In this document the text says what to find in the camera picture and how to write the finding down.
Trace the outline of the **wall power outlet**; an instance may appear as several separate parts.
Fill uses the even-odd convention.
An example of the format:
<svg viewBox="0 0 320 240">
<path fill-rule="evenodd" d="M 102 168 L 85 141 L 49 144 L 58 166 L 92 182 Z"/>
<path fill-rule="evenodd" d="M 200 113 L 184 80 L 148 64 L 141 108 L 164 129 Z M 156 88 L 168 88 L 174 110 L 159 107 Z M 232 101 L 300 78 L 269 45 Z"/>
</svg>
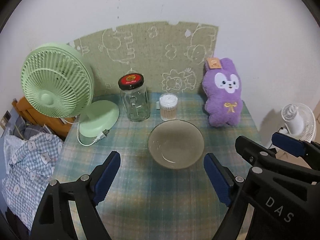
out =
<svg viewBox="0 0 320 240">
<path fill-rule="evenodd" d="M 9 113 L 9 111 L 6 111 L 6 113 L 3 115 L 0 121 L 0 126 L 3 130 L 6 129 L 6 126 L 9 123 L 10 119 L 11 119 L 11 114 Z"/>
</svg>

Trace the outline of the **green cartoon wall mat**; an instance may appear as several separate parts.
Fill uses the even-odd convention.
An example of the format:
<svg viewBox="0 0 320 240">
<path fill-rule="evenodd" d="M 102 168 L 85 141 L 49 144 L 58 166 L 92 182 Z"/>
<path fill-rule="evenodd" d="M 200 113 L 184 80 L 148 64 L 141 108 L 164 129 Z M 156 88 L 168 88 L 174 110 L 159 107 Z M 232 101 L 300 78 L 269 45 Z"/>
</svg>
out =
<svg viewBox="0 0 320 240">
<path fill-rule="evenodd" d="M 199 93 L 218 31 L 204 23 L 145 22 L 101 30 L 68 45 L 91 64 L 95 96 L 116 94 L 118 80 L 132 73 L 144 76 L 150 92 Z"/>
</svg>

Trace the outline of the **blue checkered bear cloth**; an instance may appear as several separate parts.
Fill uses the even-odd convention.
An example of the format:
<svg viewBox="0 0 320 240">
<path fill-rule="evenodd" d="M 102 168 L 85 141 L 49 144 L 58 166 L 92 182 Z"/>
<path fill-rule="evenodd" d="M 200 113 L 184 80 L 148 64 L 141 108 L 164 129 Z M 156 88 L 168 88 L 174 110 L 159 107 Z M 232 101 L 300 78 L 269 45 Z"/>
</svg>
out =
<svg viewBox="0 0 320 240">
<path fill-rule="evenodd" d="M 2 194 L 9 209 L 31 230 L 37 208 L 51 180 L 63 141 L 51 133 L 38 133 L 29 140 L 4 137 L 6 176 Z"/>
</svg>

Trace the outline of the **white standing fan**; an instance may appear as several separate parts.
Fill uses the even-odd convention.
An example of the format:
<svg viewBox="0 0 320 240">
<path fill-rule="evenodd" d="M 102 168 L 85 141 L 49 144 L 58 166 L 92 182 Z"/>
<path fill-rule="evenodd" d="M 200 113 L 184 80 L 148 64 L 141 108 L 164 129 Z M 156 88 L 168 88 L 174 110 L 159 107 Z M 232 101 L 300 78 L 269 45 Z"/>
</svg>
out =
<svg viewBox="0 0 320 240">
<path fill-rule="evenodd" d="M 283 126 L 280 134 L 312 142 L 316 138 L 316 118 L 312 110 L 303 103 L 289 103 L 280 111 Z"/>
</svg>

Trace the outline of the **glass jar black lid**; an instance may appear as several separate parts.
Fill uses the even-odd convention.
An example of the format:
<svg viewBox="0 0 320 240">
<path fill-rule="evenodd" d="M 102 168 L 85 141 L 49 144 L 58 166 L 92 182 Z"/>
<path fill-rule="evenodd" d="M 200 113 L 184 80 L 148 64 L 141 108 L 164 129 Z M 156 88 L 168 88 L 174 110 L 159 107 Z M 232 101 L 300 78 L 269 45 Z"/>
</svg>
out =
<svg viewBox="0 0 320 240">
<path fill-rule="evenodd" d="M 120 96 L 129 120 L 144 121 L 150 116 L 150 105 L 144 76 L 139 73 L 126 74 L 118 80 Z"/>
</svg>

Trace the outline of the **purple plush bunny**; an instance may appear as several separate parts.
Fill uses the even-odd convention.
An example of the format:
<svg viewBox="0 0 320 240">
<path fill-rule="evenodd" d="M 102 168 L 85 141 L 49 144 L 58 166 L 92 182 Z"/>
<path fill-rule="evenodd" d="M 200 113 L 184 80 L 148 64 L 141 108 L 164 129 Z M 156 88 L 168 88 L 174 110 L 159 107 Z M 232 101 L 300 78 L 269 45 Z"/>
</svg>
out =
<svg viewBox="0 0 320 240">
<path fill-rule="evenodd" d="M 241 79 L 229 58 L 209 57 L 204 63 L 202 88 L 207 96 L 204 110 L 210 126 L 236 126 L 243 108 Z"/>
</svg>

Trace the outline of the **cotton swab container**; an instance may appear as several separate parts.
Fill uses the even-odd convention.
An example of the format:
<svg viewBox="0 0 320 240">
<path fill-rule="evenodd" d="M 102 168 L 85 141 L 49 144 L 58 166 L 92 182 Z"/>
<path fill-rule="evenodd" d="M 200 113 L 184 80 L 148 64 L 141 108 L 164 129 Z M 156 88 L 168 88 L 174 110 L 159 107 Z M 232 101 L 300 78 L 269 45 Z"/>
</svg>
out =
<svg viewBox="0 0 320 240">
<path fill-rule="evenodd" d="M 160 116 L 163 121 L 176 119 L 178 97 L 172 93 L 165 93 L 159 97 Z"/>
</svg>

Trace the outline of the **green desk fan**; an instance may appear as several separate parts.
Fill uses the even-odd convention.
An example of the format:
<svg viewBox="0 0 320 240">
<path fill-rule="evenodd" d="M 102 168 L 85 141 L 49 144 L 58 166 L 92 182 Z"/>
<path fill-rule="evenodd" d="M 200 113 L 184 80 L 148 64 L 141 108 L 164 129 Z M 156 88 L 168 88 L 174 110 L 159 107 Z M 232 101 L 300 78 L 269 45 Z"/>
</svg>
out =
<svg viewBox="0 0 320 240">
<path fill-rule="evenodd" d="M 94 101 L 90 63 L 67 44 L 47 43 L 26 57 L 21 86 L 27 101 L 52 118 L 78 117 L 77 136 L 105 138 L 119 118 L 112 101 Z"/>
</svg>

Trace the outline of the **wooden chair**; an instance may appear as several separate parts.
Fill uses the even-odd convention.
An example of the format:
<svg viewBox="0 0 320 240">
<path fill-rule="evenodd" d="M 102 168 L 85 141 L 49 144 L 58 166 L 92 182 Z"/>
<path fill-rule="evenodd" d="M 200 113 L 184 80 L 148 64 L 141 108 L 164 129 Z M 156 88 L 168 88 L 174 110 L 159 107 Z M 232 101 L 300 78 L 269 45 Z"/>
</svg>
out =
<svg viewBox="0 0 320 240">
<path fill-rule="evenodd" d="M 12 106 L 24 120 L 29 121 L 33 125 L 46 125 L 61 139 L 65 139 L 67 137 L 67 134 L 72 127 L 71 124 L 67 122 L 64 123 L 59 118 L 52 118 L 38 112 L 25 97 L 22 97 L 19 101 L 14 99 L 12 101 Z"/>
</svg>

